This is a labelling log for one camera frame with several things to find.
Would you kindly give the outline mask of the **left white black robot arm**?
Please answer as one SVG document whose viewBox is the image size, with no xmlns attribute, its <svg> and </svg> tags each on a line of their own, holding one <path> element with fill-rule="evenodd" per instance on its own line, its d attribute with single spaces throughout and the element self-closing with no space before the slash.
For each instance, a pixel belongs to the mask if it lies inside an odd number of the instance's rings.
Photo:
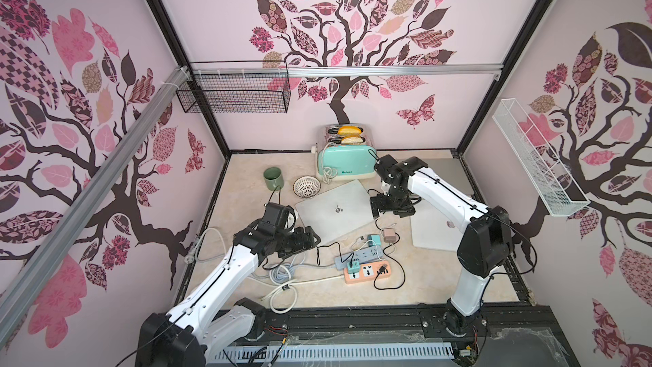
<svg viewBox="0 0 652 367">
<path fill-rule="evenodd" d="M 243 298 L 220 310 L 236 289 L 271 255 L 290 258 L 317 247 L 310 226 L 297 227 L 290 206 L 268 203 L 262 217 L 234 235 L 233 245 L 214 270 L 178 305 L 151 314 L 139 332 L 137 366 L 205 366 L 231 343 L 263 332 L 266 309 Z"/>
</svg>

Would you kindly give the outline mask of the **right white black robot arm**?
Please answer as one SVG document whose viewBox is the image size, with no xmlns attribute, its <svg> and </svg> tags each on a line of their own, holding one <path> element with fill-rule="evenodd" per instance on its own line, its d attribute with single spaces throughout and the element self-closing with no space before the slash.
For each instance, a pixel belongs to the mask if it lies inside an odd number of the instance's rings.
<svg viewBox="0 0 652 367">
<path fill-rule="evenodd" d="M 386 212 L 411 217 L 424 202 L 461 232 L 457 258 L 462 270 L 443 321 L 449 334 L 465 336 L 480 315 L 490 280 L 513 251 L 509 214 L 502 207 L 490 208 L 464 195 L 416 156 L 405 161 L 390 155 L 377 157 L 375 172 L 382 191 L 370 198 L 374 219 Z"/>
</svg>

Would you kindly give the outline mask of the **pink charger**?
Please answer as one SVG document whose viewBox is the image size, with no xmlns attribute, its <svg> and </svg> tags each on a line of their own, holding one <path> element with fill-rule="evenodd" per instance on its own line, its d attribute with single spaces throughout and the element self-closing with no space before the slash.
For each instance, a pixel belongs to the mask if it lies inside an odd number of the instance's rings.
<svg viewBox="0 0 652 367">
<path fill-rule="evenodd" d="M 383 229 L 381 233 L 383 235 L 383 240 L 387 244 L 396 244 L 400 241 L 400 236 L 394 228 Z"/>
</svg>

